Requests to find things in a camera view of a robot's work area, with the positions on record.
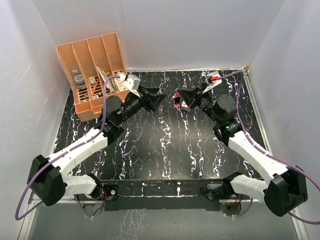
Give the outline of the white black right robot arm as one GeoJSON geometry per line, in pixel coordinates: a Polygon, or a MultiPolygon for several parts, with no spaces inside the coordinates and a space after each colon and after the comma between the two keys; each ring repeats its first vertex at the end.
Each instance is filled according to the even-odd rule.
{"type": "Polygon", "coordinates": [[[206,93],[197,94],[196,105],[214,122],[213,132],[219,141],[238,153],[260,174],[261,180],[234,172],[211,192],[230,199],[247,195],[265,203],[268,209],[282,217],[308,200],[306,178],[298,167],[285,166],[268,157],[236,119],[236,101],[229,95],[213,100],[206,93]]]}

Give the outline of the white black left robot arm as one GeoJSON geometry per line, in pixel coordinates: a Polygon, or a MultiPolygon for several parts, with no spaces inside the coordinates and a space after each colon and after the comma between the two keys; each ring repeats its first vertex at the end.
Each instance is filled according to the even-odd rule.
{"type": "Polygon", "coordinates": [[[122,101],[113,95],[103,99],[98,123],[83,137],[60,152],[48,157],[38,155],[31,164],[27,185],[46,206],[56,204],[64,196],[86,195],[92,200],[105,197],[102,181],[93,174],[70,176],[69,173],[94,153],[115,142],[124,132],[122,127],[140,109],[155,112],[166,98],[158,87],[138,87],[122,101]]]}

